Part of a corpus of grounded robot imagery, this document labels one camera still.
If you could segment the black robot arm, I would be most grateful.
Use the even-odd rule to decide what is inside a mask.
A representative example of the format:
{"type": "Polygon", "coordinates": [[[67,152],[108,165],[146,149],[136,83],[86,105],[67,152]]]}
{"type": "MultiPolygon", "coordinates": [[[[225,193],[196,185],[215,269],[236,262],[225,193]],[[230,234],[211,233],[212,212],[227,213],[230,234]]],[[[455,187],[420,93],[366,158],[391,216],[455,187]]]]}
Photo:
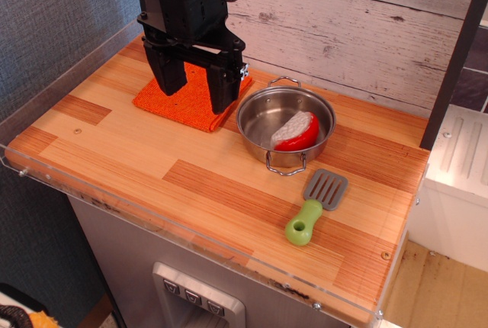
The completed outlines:
{"type": "Polygon", "coordinates": [[[206,71],[213,113],[223,113],[239,97],[246,44],[226,27],[227,5],[234,1],[140,0],[146,58],[166,95],[187,84],[190,63],[206,71]]]}

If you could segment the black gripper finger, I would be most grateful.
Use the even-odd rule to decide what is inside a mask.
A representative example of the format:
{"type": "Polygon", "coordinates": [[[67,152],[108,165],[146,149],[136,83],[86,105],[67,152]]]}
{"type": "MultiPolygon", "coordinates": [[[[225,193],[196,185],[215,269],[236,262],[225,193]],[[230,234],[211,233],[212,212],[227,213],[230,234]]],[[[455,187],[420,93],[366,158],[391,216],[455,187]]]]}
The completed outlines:
{"type": "Polygon", "coordinates": [[[206,74],[212,112],[222,114],[239,96],[240,72],[211,66],[206,74]]]}
{"type": "Polygon", "coordinates": [[[148,40],[143,46],[152,73],[165,95],[174,95],[187,84],[184,61],[176,58],[170,48],[156,46],[148,40]]]}

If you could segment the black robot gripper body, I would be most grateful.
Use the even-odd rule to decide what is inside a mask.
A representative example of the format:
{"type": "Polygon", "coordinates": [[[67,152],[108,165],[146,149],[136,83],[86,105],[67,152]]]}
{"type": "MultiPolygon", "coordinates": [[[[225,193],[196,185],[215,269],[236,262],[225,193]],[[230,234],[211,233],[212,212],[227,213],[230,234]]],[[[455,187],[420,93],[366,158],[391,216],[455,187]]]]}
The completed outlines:
{"type": "Polygon", "coordinates": [[[145,38],[168,47],[173,55],[202,68],[218,66],[246,75],[244,42],[226,27],[227,5],[233,0],[151,0],[143,25],[145,38]]]}

